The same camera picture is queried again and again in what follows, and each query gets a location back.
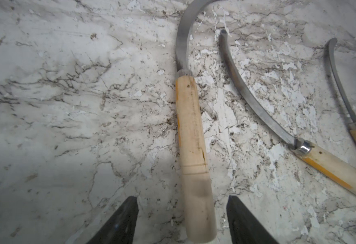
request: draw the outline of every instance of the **white marble countertop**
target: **white marble countertop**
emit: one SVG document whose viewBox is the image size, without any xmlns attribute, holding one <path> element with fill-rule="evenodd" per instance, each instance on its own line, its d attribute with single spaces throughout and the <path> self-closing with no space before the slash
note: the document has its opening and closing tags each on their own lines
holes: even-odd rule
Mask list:
<svg viewBox="0 0 356 244">
<path fill-rule="evenodd" d="M 175 37 L 186 0 L 0 0 L 0 243 L 85 243 L 128 197 L 134 243 L 186 238 L 175 115 Z M 237 194 L 279 243 L 356 244 L 356 196 L 297 159 L 220 61 L 293 135 L 356 167 L 326 43 L 356 111 L 356 1 L 229 0 L 200 13 L 189 63 L 200 91 L 218 223 Z"/>
</svg>

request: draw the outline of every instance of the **orange stripe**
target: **orange stripe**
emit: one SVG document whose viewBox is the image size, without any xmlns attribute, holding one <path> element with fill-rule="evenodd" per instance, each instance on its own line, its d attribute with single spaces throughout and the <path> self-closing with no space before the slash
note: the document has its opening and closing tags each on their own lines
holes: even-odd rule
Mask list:
<svg viewBox="0 0 356 244">
<path fill-rule="evenodd" d="M 335 181 L 336 183 L 340 184 L 341 186 L 343 186 L 346 189 L 352 189 L 351 185 L 349 185 L 348 183 L 344 182 L 343 180 L 341 180 L 340 178 L 338 178 L 337 176 L 335 176 L 333 173 L 331 173 L 330 171 L 328 171 L 326 168 L 324 168 L 323 166 L 319 165 L 318 163 L 316 163 L 315 161 L 313 161 L 310 158 L 303 158 L 303 160 L 308 163 L 309 165 L 311 165 L 313 168 L 316 168 L 318 171 L 322 172 L 323 174 L 327 175 L 330 179 L 332 179 L 333 181 Z"/>
<path fill-rule="evenodd" d="M 177 95 L 176 101 L 178 101 L 178 79 L 175 81 L 175 94 Z"/>
<path fill-rule="evenodd" d="M 181 134 L 179 133 L 179 117 L 177 115 L 177 122 L 178 122 L 178 146 L 181 148 Z"/>
</svg>

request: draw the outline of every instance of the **paint speck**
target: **paint speck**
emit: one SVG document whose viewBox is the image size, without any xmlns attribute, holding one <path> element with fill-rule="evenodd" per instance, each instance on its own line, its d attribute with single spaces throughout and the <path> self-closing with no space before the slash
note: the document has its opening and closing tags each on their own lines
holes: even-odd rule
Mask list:
<svg viewBox="0 0 356 244">
<path fill-rule="evenodd" d="M 249 62 L 251 61 L 251 59 L 245 59 L 244 61 L 240 61 L 239 65 L 244 68 L 246 65 L 249 64 Z"/>
<path fill-rule="evenodd" d="M 257 183 L 254 183 L 253 186 L 250 186 L 250 191 L 252 191 L 257 197 L 262 197 L 263 193 L 259 192 Z"/>
<path fill-rule="evenodd" d="M 319 227 L 320 227 L 320 224 L 319 224 L 319 222 L 318 222 L 316 212 L 313 210 L 313 207 L 310 206 L 307 211 L 308 211 L 308 213 L 310 213 L 311 216 L 312 216 L 311 218 L 309 218 L 309 219 L 311 220 L 312 227 L 314 227 L 314 228 L 319 228 Z"/>
<path fill-rule="evenodd" d="M 254 85 L 253 85 L 253 90 L 254 91 L 257 91 L 257 90 L 261 90 L 263 92 L 266 92 L 267 91 L 267 87 L 258 83 L 258 82 L 255 82 Z"/>
<path fill-rule="evenodd" d="M 213 77 L 205 74 L 205 72 L 203 76 L 196 77 L 195 82 L 199 85 L 208 85 L 208 86 L 212 86 L 215 83 Z"/>
<path fill-rule="evenodd" d="M 141 96 L 141 95 L 143 95 L 141 90 L 138 90 L 135 94 L 133 94 L 133 96 Z"/>
<path fill-rule="evenodd" d="M 276 80 L 279 79 L 277 73 L 274 70 L 271 71 L 271 72 L 268 72 L 268 73 L 266 72 L 265 73 L 265 77 L 270 77 L 270 78 L 273 78 L 273 79 L 276 79 Z"/>
<path fill-rule="evenodd" d="M 302 113 L 309 118 L 310 124 L 311 124 L 311 131 L 313 133 L 317 132 L 318 131 L 318 126 L 317 126 L 315 108 L 312 105 L 310 105 L 308 107 L 308 109 L 303 109 Z"/>
<path fill-rule="evenodd" d="M 132 1 L 130 1 L 130 2 L 128 3 L 127 8 L 128 8 L 129 10 L 132 10 L 134 7 L 136 7 L 136 5 L 137 5 L 137 1 L 136 1 L 136 0 L 132 0 Z"/>
<path fill-rule="evenodd" d="M 213 52 L 209 51 L 208 49 L 203 49 L 200 51 L 201 54 L 212 54 Z"/>
<path fill-rule="evenodd" d="M 296 124 L 299 128 L 304 129 L 307 127 L 307 124 L 305 123 L 304 119 L 300 117 L 300 114 L 296 116 Z"/>
<path fill-rule="evenodd" d="M 284 70 L 288 70 L 288 69 L 294 69 L 297 70 L 297 67 L 295 66 L 295 64 L 293 62 L 291 62 L 290 64 L 282 64 L 282 68 Z"/>
<path fill-rule="evenodd" d="M 270 158 L 270 162 L 273 164 L 270 164 L 269 169 L 275 169 L 274 162 L 278 161 L 282 155 L 284 155 L 285 149 L 281 144 L 276 144 L 272 146 L 272 148 L 268 152 L 268 156 Z"/>
<path fill-rule="evenodd" d="M 307 227 L 304 225 L 304 228 L 302 228 L 302 230 L 300 231 L 300 233 L 302 234 L 302 235 L 308 235 L 309 234 L 309 232 L 308 232 L 308 229 L 307 229 Z"/>
<path fill-rule="evenodd" d="M 281 118 L 282 118 L 283 120 L 285 120 L 285 122 L 286 122 L 286 124 L 284 125 L 284 127 L 290 126 L 291 124 L 290 124 L 290 121 L 289 121 L 289 118 L 288 118 L 287 113 L 285 113 L 285 111 L 281 111 L 280 115 L 281 115 Z"/>
<path fill-rule="evenodd" d="M 217 38 L 219 37 L 219 35 L 220 35 L 220 30 L 219 29 L 217 29 L 216 31 L 215 31 L 215 41 L 217 41 Z"/>
<path fill-rule="evenodd" d="M 252 129 L 252 130 L 256 130 L 256 129 L 258 129 L 258 125 L 257 124 L 251 124 L 250 125 L 250 129 Z"/>
</svg>

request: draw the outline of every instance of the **curved blade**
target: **curved blade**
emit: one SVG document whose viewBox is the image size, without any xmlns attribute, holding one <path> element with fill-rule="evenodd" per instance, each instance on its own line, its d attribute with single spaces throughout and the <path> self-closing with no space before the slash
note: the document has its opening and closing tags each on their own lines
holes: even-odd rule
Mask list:
<svg viewBox="0 0 356 244">
<path fill-rule="evenodd" d="M 343 86 L 342 86 L 341 80 L 339 79 L 338 72 L 337 72 L 336 66 L 335 66 L 334 48 L 335 48 L 337 41 L 338 40 L 334 37 L 328 42 L 328 54 L 330 56 L 331 70 L 332 70 L 332 73 L 334 74 L 336 85 L 338 86 L 339 92 L 341 93 L 341 96 L 342 96 L 343 102 L 346 105 L 347 111 L 349 112 L 349 115 L 350 115 L 351 119 L 353 120 L 353 122 L 356 122 L 356 114 L 354 113 L 353 109 L 351 108 L 351 105 L 346 97 L 345 90 L 343 90 Z"/>
<path fill-rule="evenodd" d="M 176 39 L 176 64 L 177 71 L 189 70 L 187 46 L 189 43 L 190 29 L 197 15 L 210 3 L 218 0 L 194 0 L 185 10 L 178 26 Z"/>
<path fill-rule="evenodd" d="M 247 104 L 252 110 L 261 118 L 261 120 L 274 132 L 276 133 L 284 142 L 286 142 L 293 149 L 296 148 L 296 139 L 294 136 L 289 134 L 281 125 L 279 125 L 273 118 L 266 112 L 266 110 L 259 104 L 255 97 L 251 94 L 249 88 L 244 83 L 239 75 L 238 69 L 236 68 L 232 56 L 229 52 L 228 42 L 227 42 L 227 32 L 223 29 L 221 30 L 219 37 L 219 47 L 221 53 L 221 59 L 224 61 L 229 77 L 233 81 L 236 88 L 239 90 L 240 94 L 246 100 Z"/>
</svg>

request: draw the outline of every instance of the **gray marble veining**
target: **gray marble veining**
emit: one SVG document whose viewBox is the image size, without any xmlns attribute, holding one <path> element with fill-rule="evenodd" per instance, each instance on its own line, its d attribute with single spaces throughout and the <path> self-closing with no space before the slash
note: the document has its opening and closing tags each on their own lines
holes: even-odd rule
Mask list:
<svg viewBox="0 0 356 244">
<path fill-rule="evenodd" d="M 175 37 L 186 0 L 0 0 L 0 243 L 85 243 L 128 197 L 135 243 L 189 243 L 180 192 Z M 356 167 L 335 59 L 356 111 L 356 1 L 219 1 L 200 13 L 199 88 L 218 221 L 237 194 L 279 243 L 356 243 L 356 197 L 297 159 L 228 79 L 288 132 Z"/>
</svg>

